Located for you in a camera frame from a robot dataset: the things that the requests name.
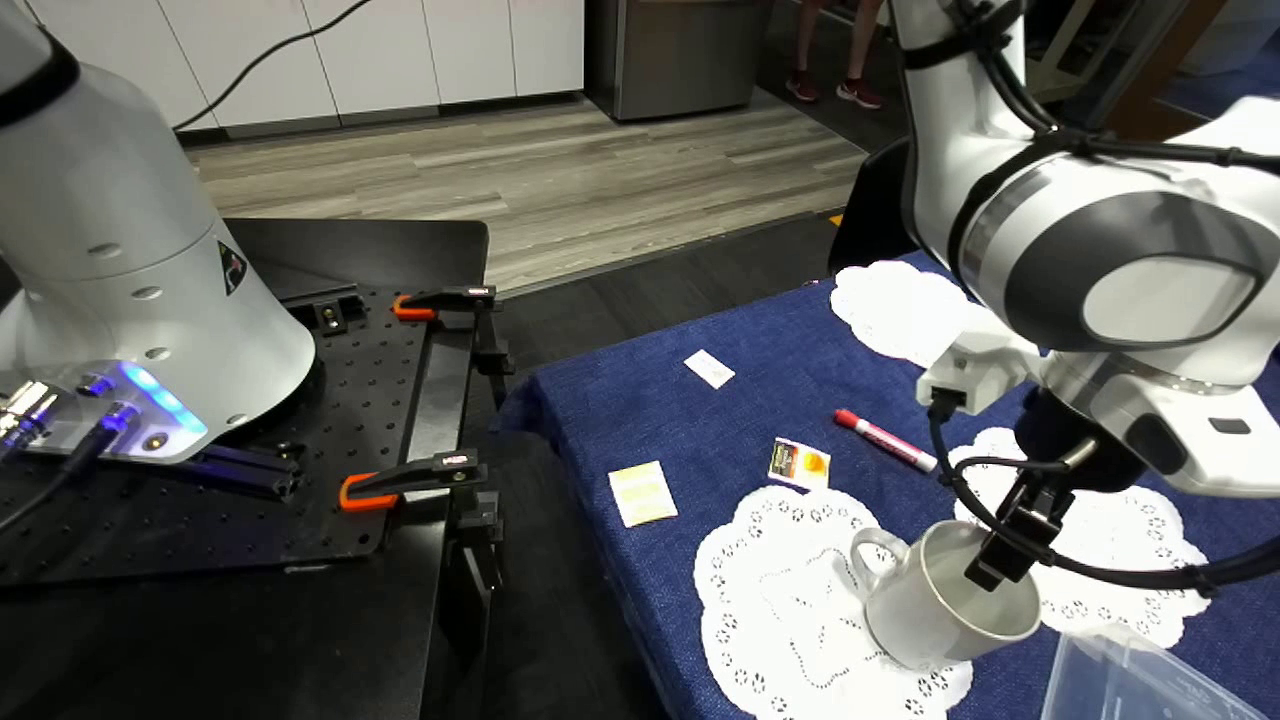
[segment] table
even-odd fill
[[[853,403],[875,424],[929,446],[923,411],[914,403],[918,368],[853,338],[829,307],[833,282],[798,287],[765,305],[639,336],[535,373],[504,409],[507,428],[541,431],[575,475],[575,494],[602,538],[621,608],[672,717],[738,717],[700,646],[698,544],[765,484],[771,436],[833,452],[833,488],[862,494],[897,537],[920,537],[953,514],[953,494],[869,444],[829,424],[833,403]],[[738,379],[712,392],[683,368],[708,347]],[[1280,409],[1280,376],[1262,392]],[[953,444],[990,424],[1011,424],[1016,401],[979,421],[953,421]],[[677,521],[624,529],[609,472],[660,459]],[[1280,503],[1227,503],[1177,494],[1188,538],[1207,554],[1237,550],[1280,529]],[[1177,646],[1188,662],[1227,683],[1262,713],[1280,713],[1280,581],[1226,588],[1188,621]],[[976,686],[953,717],[1037,717],[1051,667],[1051,633],[986,654]]]
[[[277,294],[481,282],[483,223],[232,220]],[[435,333],[410,454],[456,446],[474,329]],[[0,717],[439,717],[445,522],[388,522],[336,571],[228,571],[0,597]]]

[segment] small card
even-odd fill
[[[771,439],[767,480],[798,484],[798,488],[829,488],[833,454],[787,436]]]
[[[677,514],[670,475],[657,459],[609,472],[609,488],[628,529]]]
[[[723,387],[728,379],[733,379],[733,368],[728,364],[719,364],[712,350],[691,350],[687,361],[683,361],[705,383],[712,383],[712,387]]]

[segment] blue cloth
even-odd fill
[[[953,514],[953,494],[833,428],[848,403],[929,446],[923,411],[914,401],[920,368],[884,361],[853,338],[829,307],[833,282],[798,287],[765,305],[639,336],[535,373],[504,409],[507,428],[541,431],[575,475],[575,494],[602,537],[624,615],[672,717],[740,717],[718,686],[700,646],[700,597],[691,588],[698,544],[765,484],[777,436],[833,452],[833,488],[866,500],[897,537],[920,537]],[[712,392],[683,368],[708,347],[738,379]],[[1280,376],[1263,376],[1267,409],[1280,409]],[[979,421],[953,421],[948,439],[1011,424],[1016,401]],[[677,521],[624,529],[609,472],[660,459]],[[1198,500],[1170,493],[1188,538],[1207,554],[1237,550],[1280,531],[1280,503]],[[1057,633],[976,662],[976,686],[953,717],[1037,717],[1051,667]],[[1188,621],[1177,646],[1188,662],[1227,683],[1239,700],[1280,717],[1280,581],[1226,588]]]

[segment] black metal table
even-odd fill
[[[277,294],[481,282],[483,223],[232,220]],[[461,444],[474,329],[433,333],[410,454]],[[330,571],[221,571],[0,597],[0,717],[439,717],[439,522]]]

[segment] wooden floor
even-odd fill
[[[754,106],[612,123],[590,99],[194,148],[226,217],[488,220],[504,294],[844,208],[866,152]]]

